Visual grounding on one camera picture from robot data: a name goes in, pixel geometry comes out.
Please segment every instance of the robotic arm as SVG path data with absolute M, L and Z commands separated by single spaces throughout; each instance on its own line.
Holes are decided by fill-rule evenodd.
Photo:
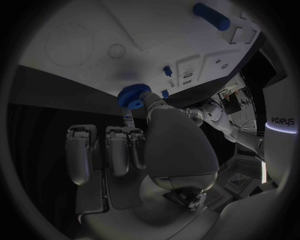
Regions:
M 257 154 L 256 158 L 264 162 L 264 137 L 241 131 L 240 127 L 229 121 L 228 115 L 216 102 L 204 104 L 202 107 L 182 108 L 180 110 L 193 119 L 198 126 L 203 121 L 207 122 L 213 128 L 223 132 L 227 140 L 239 143 L 254 151 Z

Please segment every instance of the blue gear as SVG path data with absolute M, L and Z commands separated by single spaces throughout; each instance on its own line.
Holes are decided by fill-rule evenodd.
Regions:
M 151 92 L 151 88 L 143 83 L 133 84 L 123 88 L 117 95 L 117 103 L 120 107 L 139 109 L 144 106 L 139 96 L 142 92 Z

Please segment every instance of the small blue part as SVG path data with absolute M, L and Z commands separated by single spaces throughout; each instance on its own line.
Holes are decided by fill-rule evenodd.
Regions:
M 202 3 L 197 3 L 192 11 L 195 15 L 202 17 L 220 31 L 226 31 L 230 27 L 228 17 Z
M 172 70 L 171 70 L 171 68 L 169 66 L 165 66 L 163 68 L 163 70 L 164 70 L 164 73 L 165 73 L 166 76 L 171 77 L 171 75 L 172 75 L 173 72 L 172 72 Z
M 117 103 L 122 108 L 139 109 L 144 106 L 139 98 L 142 92 L 151 92 L 151 88 L 143 83 L 127 86 L 117 95 Z
M 168 99 L 169 98 L 169 92 L 168 92 L 168 90 L 164 90 L 161 93 L 162 93 L 162 96 L 163 96 L 164 99 Z

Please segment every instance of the light strip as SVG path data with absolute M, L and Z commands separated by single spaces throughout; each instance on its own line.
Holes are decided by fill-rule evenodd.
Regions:
M 286 130 L 281 130 L 281 129 L 278 129 L 278 128 L 274 128 L 274 127 L 269 126 L 267 123 L 265 123 L 265 126 L 268 129 L 272 129 L 274 131 L 282 132 L 282 133 L 286 133 L 286 134 L 296 134 L 297 133 L 296 131 L 286 131 Z
M 261 183 L 264 184 L 267 182 L 267 168 L 266 163 L 261 162 Z

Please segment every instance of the blue cylinder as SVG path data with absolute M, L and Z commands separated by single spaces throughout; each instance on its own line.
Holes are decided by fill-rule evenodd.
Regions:
M 197 3 L 192 10 L 195 15 L 205 19 L 220 31 L 225 31 L 230 27 L 229 18 L 209 6 Z

